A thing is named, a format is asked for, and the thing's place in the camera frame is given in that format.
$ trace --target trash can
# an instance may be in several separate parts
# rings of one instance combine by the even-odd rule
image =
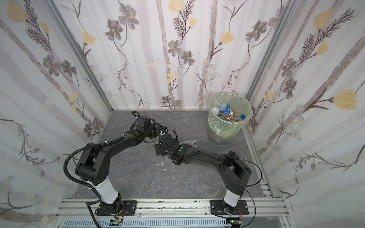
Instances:
[[[243,121],[229,122],[214,116],[211,109],[215,107],[217,102],[225,102],[232,111],[239,115],[244,114],[246,118]],[[207,134],[210,140],[217,144],[226,145],[233,141],[238,131],[248,122],[253,116],[251,104],[248,100],[235,94],[222,93],[213,97],[209,102],[209,116]]]

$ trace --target plastic bottle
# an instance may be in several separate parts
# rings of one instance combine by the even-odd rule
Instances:
[[[217,102],[216,107],[225,115],[233,115],[232,108],[224,102]]]
[[[210,111],[212,112],[212,114],[213,114],[214,116],[216,116],[216,115],[218,115],[218,113],[219,113],[219,108],[213,107]]]
[[[220,113],[217,115],[217,117],[218,117],[219,119],[221,119],[221,120],[225,120],[224,116],[222,116],[222,114],[220,114]]]
[[[246,118],[245,115],[237,116],[237,117],[233,118],[232,122],[243,121],[245,118]]]
[[[224,116],[224,120],[226,120],[226,121],[232,121],[233,120],[231,115],[226,115],[226,114],[222,113],[222,116]]]

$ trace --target black robotic arm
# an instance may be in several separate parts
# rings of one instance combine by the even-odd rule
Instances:
[[[75,173],[83,181],[91,186],[98,198],[100,199],[97,215],[114,215],[123,209],[121,195],[114,189],[108,174],[110,159],[121,151],[140,144],[146,138],[153,139],[158,137],[158,144],[155,145],[156,155],[167,155],[174,164],[197,164],[204,167],[212,168],[218,171],[225,186],[227,187],[226,195],[222,204],[227,214],[235,210],[240,196],[243,195],[251,175],[250,168],[240,160],[240,157],[232,151],[227,154],[215,154],[201,151],[188,144],[180,144],[177,138],[172,138],[168,129],[158,124],[149,116],[140,116],[138,112],[132,112],[136,116],[136,121],[131,128],[126,131],[122,137],[107,141],[101,144],[89,143],[86,149],[82,151],[80,160],[76,166]],[[64,171],[67,177],[70,177],[65,161]]]

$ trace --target blue bottle label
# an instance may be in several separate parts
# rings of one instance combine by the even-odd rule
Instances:
[[[232,111],[232,108],[229,105],[227,105],[227,108],[225,110],[223,110],[222,113],[225,115],[228,115],[231,113],[231,111]]]

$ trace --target white bottle cap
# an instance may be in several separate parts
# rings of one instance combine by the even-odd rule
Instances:
[[[218,113],[219,113],[219,108],[214,107],[214,108],[212,108],[210,111],[212,112],[212,114],[213,114],[214,116],[216,116],[216,115],[218,115]]]

